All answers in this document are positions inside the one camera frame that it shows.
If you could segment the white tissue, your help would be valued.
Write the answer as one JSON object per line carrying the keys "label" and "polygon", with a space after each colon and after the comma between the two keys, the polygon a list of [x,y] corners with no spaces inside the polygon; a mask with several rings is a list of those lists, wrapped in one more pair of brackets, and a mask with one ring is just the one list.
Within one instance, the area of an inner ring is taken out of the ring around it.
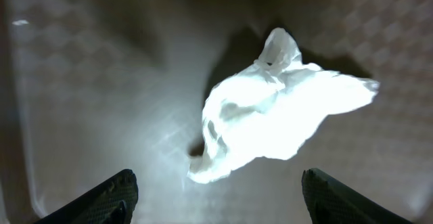
{"label": "white tissue", "polygon": [[256,158],[289,160],[329,115],[369,105],[380,83],[304,64],[293,37],[273,29],[253,64],[215,85],[202,109],[204,152],[188,177],[207,184]]}

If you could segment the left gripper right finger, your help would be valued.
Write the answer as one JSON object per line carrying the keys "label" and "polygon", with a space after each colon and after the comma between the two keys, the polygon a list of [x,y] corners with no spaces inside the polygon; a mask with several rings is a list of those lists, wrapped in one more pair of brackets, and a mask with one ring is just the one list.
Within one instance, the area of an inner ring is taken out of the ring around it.
{"label": "left gripper right finger", "polygon": [[305,170],[301,182],[313,224],[412,224],[320,169]]}

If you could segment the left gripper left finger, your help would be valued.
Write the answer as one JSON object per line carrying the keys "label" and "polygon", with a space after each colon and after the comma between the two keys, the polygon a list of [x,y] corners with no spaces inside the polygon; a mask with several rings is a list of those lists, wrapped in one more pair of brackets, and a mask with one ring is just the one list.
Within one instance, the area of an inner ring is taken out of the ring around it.
{"label": "left gripper left finger", "polygon": [[138,199],[137,178],[124,169],[35,224],[130,224]]}

